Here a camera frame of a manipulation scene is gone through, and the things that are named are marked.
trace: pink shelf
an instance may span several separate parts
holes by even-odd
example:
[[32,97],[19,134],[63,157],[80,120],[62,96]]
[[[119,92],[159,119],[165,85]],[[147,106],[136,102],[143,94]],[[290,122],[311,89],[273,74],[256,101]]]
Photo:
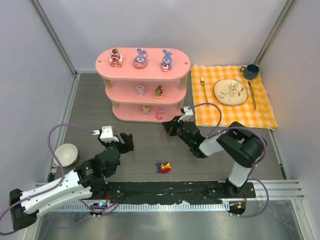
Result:
[[188,74],[190,69],[190,59],[182,51],[166,48],[172,52],[172,70],[163,72],[161,61],[164,57],[162,48],[141,48],[146,50],[148,66],[143,69],[134,67],[134,58],[138,55],[136,47],[118,47],[119,53],[123,56],[122,67],[110,66],[110,53],[112,49],[103,52],[95,62],[95,68],[101,77],[116,81],[150,81],[150,82],[171,82],[180,80]]
[[[146,93],[139,95],[136,85],[146,86]],[[110,100],[123,104],[173,105],[179,103],[186,96],[187,90],[180,90],[180,81],[152,82],[152,81],[111,81],[112,88],[105,88]],[[164,90],[164,98],[157,99],[154,92],[158,85]]]
[[[119,104],[118,107],[112,107],[113,114],[122,121],[127,122],[145,122],[145,123],[162,123],[171,121],[174,116],[181,115],[177,105],[156,106],[149,105],[149,114],[142,113],[142,105]],[[156,119],[156,112],[161,109],[164,111],[164,119]]]

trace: gold fork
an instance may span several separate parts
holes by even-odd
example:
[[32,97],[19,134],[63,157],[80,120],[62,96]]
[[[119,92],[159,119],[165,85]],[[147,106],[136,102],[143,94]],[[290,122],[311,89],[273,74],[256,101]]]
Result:
[[200,78],[200,84],[203,87],[205,101],[208,103],[208,98],[207,98],[206,89],[205,89],[205,80],[203,77]]

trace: blue rabbit figurine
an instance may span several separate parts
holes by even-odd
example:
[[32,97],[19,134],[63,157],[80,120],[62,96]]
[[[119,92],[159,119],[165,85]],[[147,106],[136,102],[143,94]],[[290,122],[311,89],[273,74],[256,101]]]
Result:
[[168,52],[166,49],[163,49],[162,52],[164,53],[164,57],[162,58],[161,66],[164,72],[172,69],[172,52]]
[[137,68],[137,69],[143,69],[148,65],[148,54],[146,50],[141,51],[141,48],[137,48],[136,51],[138,52],[138,56],[136,56],[133,59],[133,65]]

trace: placemat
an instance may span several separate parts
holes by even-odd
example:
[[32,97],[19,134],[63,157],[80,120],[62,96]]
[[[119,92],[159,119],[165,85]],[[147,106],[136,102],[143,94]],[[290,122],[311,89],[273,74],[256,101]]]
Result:
[[[274,130],[278,127],[278,124],[260,74],[255,79],[250,80],[256,102],[256,110],[254,110],[248,80],[244,78],[243,73],[240,71],[241,67],[194,65],[191,68],[193,104],[197,105],[206,102],[204,89],[200,84],[200,79],[203,77],[208,102],[216,104],[222,111],[221,127],[227,127],[232,122],[237,121],[246,127]],[[222,79],[240,81],[248,93],[246,102],[235,106],[221,104],[214,96],[213,89],[215,83]],[[216,126],[219,121],[219,113],[214,106],[198,106],[194,112],[197,126]]]

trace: small figurine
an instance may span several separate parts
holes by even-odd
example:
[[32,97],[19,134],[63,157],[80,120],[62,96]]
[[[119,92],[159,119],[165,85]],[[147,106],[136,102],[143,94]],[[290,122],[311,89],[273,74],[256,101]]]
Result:
[[156,90],[154,91],[154,97],[156,99],[162,99],[165,96],[165,91],[162,89],[162,86],[159,85]]
[[146,50],[141,51],[141,48],[137,48],[136,51],[138,52],[139,55],[133,59],[133,65],[137,69],[143,69],[148,65],[147,57],[149,54],[147,54]]
[[143,112],[143,114],[147,115],[149,113],[149,106],[148,105],[143,105],[142,112]]
[[111,67],[121,68],[123,62],[124,62],[124,59],[123,59],[122,55],[119,54],[118,49],[117,48],[112,49],[111,57],[110,57]]
[[165,112],[159,109],[156,111],[155,118],[158,120],[164,119],[165,118]]
[[144,85],[137,85],[135,86],[135,89],[138,91],[139,95],[143,95],[146,93],[146,86]]
[[159,174],[159,173],[166,174],[166,173],[170,172],[170,170],[171,170],[171,164],[168,161],[165,164],[161,164],[159,162],[159,163],[156,163],[155,165],[158,168],[158,170],[156,171],[157,174]]
[[172,52],[168,52],[166,49],[163,49],[162,52],[164,53],[164,57],[162,58],[161,66],[162,71],[167,72],[168,70],[172,69]]

